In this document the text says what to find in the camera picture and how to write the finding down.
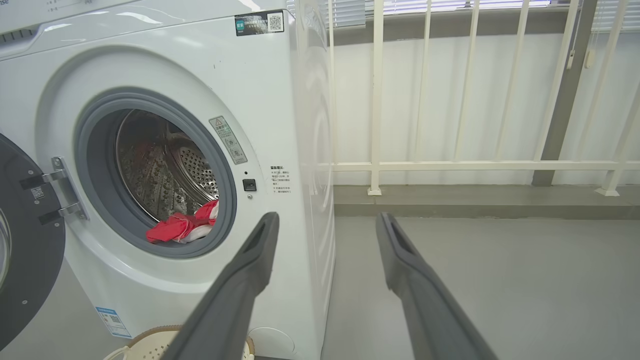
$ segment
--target white metal railing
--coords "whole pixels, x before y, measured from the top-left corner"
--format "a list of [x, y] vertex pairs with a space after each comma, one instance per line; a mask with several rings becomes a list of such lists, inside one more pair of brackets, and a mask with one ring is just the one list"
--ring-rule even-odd
[[[470, 41], [469, 50], [467, 54], [467, 67], [465, 71], [465, 81], [463, 85], [463, 96], [461, 102], [460, 117], [458, 119], [458, 131], [456, 134], [455, 152], [452, 161], [418, 161], [420, 154], [420, 129], [422, 122], [424, 121], [424, 99], [426, 94], [427, 77], [427, 65], [428, 65], [428, 49], [429, 49], [429, 31], [431, 26], [431, 2], [427, 0], [427, 11], [425, 13], [425, 29], [424, 29], [424, 54], [422, 59], [422, 76], [420, 82], [420, 99], [418, 107], [418, 119], [415, 125], [416, 142], [413, 151], [413, 161], [380, 161], [380, 122], [381, 122], [381, 104], [382, 104], [382, 56], [383, 56], [383, 9], [384, 0], [375, 0], [374, 2], [374, 39], [373, 39], [373, 92], [372, 92], [372, 116], [371, 116], [371, 161], [360, 163], [340, 163], [337, 161], [335, 154], [337, 154], [337, 126], [336, 126], [336, 111], [335, 111], [335, 61], [333, 52], [333, 24], [332, 16], [329, 16], [329, 37], [330, 37], [330, 88], [331, 88], [331, 117], [333, 125], [333, 139], [334, 139], [334, 159], [333, 170], [337, 172], [356, 172], [367, 171], [371, 173], [371, 187], [368, 190], [369, 195], [382, 195], [380, 191], [380, 172], [381, 171], [425, 171], [425, 170], [606, 170], [607, 175], [601, 188], [596, 192], [606, 196], [617, 196], [616, 187], [620, 181], [620, 177], [625, 170], [640, 170], [640, 161], [628, 161], [627, 150], [629, 146], [630, 134], [637, 131], [638, 118], [640, 117], [640, 84], [636, 90], [634, 102], [628, 113], [627, 121], [624, 125], [622, 134], [618, 139], [616, 150], [613, 160], [602, 161], [584, 161], [582, 160], [582, 151], [584, 144], [589, 134], [589, 129], [593, 122], [595, 112], [598, 108], [598, 102], [602, 94], [602, 86], [606, 80], [607, 71], [609, 68], [610, 60], [613, 56], [616, 43], [618, 41], [618, 35], [620, 33], [625, 10], [627, 8], [628, 0], [620, 0], [618, 3], [618, 11], [616, 12], [616, 18], [614, 25], [611, 29], [611, 35], [607, 43], [607, 49], [603, 60], [603, 65], [600, 68], [598, 75], [598, 83], [593, 93], [591, 100], [591, 106], [587, 116], [586, 124], [582, 130], [580, 141], [578, 144], [578, 155], [575, 161], [570, 160], [541, 160], [542, 152], [547, 140], [549, 127], [556, 106], [556, 98], [560, 88], [560, 82], [563, 72], [566, 66], [570, 66], [570, 62], [567, 63], [567, 56], [569, 46], [571, 43], [571, 37], [573, 33], [573, 25], [575, 24], [575, 18], [578, 11], [579, 0], [571, 0], [567, 20], [564, 28], [564, 35], [560, 45], [560, 55], [556, 64], [556, 71], [552, 82], [551, 89], [549, 90], [549, 98], [545, 114], [542, 122], [542, 132], [536, 152], [533, 160], [522, 161], [501, 161], [501, 151], [504, 142], [506, 141], [505, 129], [509, 126], [509, 112], [512, 106], [511, 94], [513, 93], [513, 87], [516, 83], [516, 75], [518, 73], [518, 66], [520, 64], [520, 53], [522, 50], [522, 44], [524, 41], [525, 27], [527, 23], [527, 15], [529, 12], [529, 0], [524, 0], [521, 13], [520, 23], [518, 25], [518, 33], [516, 36], [516, 50], [513, 57], [513, 65], [511, 68], [511, 76], [509, 78], [508, 90], [506, 95], [506, 101], [502, 114], [502, 122], [500, 124], [500, 132], [498, 135], [496, 151], [494, 160], [488, 161], [461, 161], [459, 159], [461, 137], [465, 130], [465, 124], [467, 121], [467, 106], [468, 106], [468, 93], [470, 91], [470, 80], [472, 73], [472, 65], [474, 61], [474, 48], [476, 43], [476, 31], [477, 22], [479, 16], [479, 0], [474, 1], [474, 7], [472, 12], [472, 22], [470, 29]], [[333, 13], [332, 2], [329, 1], [330, 13]]]

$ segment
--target window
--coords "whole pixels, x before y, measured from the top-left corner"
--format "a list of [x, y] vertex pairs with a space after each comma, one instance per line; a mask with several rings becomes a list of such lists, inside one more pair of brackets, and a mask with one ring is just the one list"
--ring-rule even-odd
[[[593, 18], [593, 32], [610, 31], [616, 18], [619, 0], [598, 0], [598, 8]], [[640, 31], [640, 0], [629, 0], [622, 22], [622, 31]]]
[[[335, 27], [364, 25], [367, 17], [373, 16], [374, 0], [329, 0], [333, 5], [333, 25]], [[473, 0], [432, 0], [432, 12], [464, 10], [473, 7]], [[530, 7], [566, 6], [568, 0], [530, 0]], [[480, 0], [480, 9], [519, 8], [521, 1], [514, 0]], [[329, 24], [328, 3], [320, 5], [325, 23]], [[396, 15], [406, 13], [424, 13], [427, 11], [426, 0], [385, 0], [384, 14]]]

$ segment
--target washing machine door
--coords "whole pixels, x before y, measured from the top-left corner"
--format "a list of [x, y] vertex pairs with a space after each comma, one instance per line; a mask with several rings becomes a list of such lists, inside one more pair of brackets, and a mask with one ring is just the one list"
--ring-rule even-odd
[[64, 252], [58, 196], [38, 165], [0, 134], [0, 350], [49, 296]]

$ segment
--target washer control panel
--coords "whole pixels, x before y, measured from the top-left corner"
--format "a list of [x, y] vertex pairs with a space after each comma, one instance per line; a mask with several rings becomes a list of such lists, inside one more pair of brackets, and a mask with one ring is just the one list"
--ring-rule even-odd
[[0, 0], [0, 34], [133, 0]]

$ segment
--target stainless steel drum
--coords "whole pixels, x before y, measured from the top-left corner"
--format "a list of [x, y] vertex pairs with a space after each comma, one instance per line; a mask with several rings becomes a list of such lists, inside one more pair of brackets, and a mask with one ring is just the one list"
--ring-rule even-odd
[[164, 118], [131, 110], [116, 136], [116, 161], [125, 187], [149, 216], [193, 215], [218, 198], [218, 186], [195, 143]]

